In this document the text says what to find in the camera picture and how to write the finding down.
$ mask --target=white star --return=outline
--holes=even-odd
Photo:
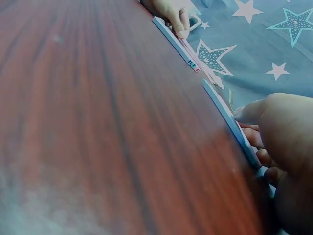
[[[273,74],[274,78],[275,78],[275,81],[276,81],[281,75],[289,74],[285,70],[285,65],[286,65],[286,62],[283,63],[282,65],[279,65],[279,66],[277,64],[272,63],[273,69],[271,71],[267,72],[266,74]]]
[[[215,58],[214,58],[214,60],[216,60],[216,64],[218,64],[219,66],[221,66],[221,68],[222,68],[224,71],[217,70],[217,69],[211,69],[211,68],[210,68],[210,69],[211,69],[212,71],[218,72],[218,73],[220,73],[220,74],[222,74],[222,75],[233,76],[233,75],[231,74],[231,72],[225,67],[225,65],[222,64],[222,62],[220,61],[220,59],[222,59],[222,57],[223,57],[224,55],[226,55],[227,53],[229,53],[230,51],[232,51],[232,50],[236,47],[236,45],[233,45],[233,46],[231,46],[231,47],[226,47],[226,48],[211,50],[211,49],[204,43],[204,41],[202,41],[202,40],[200,39],[199,44],[198,44],[198,47],[197,47],[197,56],[199,56],[199,52],[200,52],[200,48],[201,48],[201,47],[204,47],[204,49],[205,49],[207,52],[209,52],[209,53],[213,53],[213,52],[215,52],[215,51],[220,51],[220,50],[225,50],[222,54],[219,55],[219,57],[215,57]]]
[[[254,0],[250,0],[247,3],[242,3],[241,1],[235,0],[239,9],[232,16],[244,16],[250,24],[253,15],[263,13],[263,11],[253,8],[253,1]]]
[[[204,28],[204,29],[206,29],[208,27],[210,27],[210,26],[207,24],[207,22],[202,22],[202,25],[200,26],[200,28]]]

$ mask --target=blue plastic strip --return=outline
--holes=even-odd
[[[173,45],[173,47],[177,50],[177,52],[181,55],[181,57],[186,61],[188,65],[191,67],[195,67],[196,64],[188,54],[186,49],[182,46],[182,44],[178,41],[178,39],[174,36],[174,34],[169,30],[168,27],[158,18],[153,17],[152,22],[158,27],[158,29],[164,34],[168,41]]]
[[[215,106],[218,108],[218,110],[222,114],[224,120],[226,121],[228,127],[230,128],[231,132],[233,133],[234,137],[239,143],[250,165],[255,169],[260,169],[261,163],[258,157],[256,156],[255,152],[253,151],[248,139],[246,138],[242,130],[237,125],[233,116],[232,115],[230,116],[230,114],[227,113],[226,109],[224,108],[222,103],[219,101],[218,99],[219,95],[217,94],[217,92],[206,80],[203,80],[202,84],[203,84],[204,89],[206,90],[206,92],[211,97],[212,101],[214,102]]]

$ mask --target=blue fabric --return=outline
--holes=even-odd
[[[225,100],[234,110],[275,92],[313,97],[313,1],[254,0],[251,23],[233,16],[250,1],[192,0],[209,27],[194,29],[188,42],[222,80]]]

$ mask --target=hand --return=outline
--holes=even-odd
[[[170,22],[179,38],[188,37],[190,0],[140,0],[140,2],[151,14]]]
[[[276,187],[275,209],[291,234],[313,234],[313,99],[272,94],[234,112]]]

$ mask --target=reddish-brown wooden surface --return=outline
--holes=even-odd
[[[0,0],[0,234],[269,234],[202,78],[136,0]]]

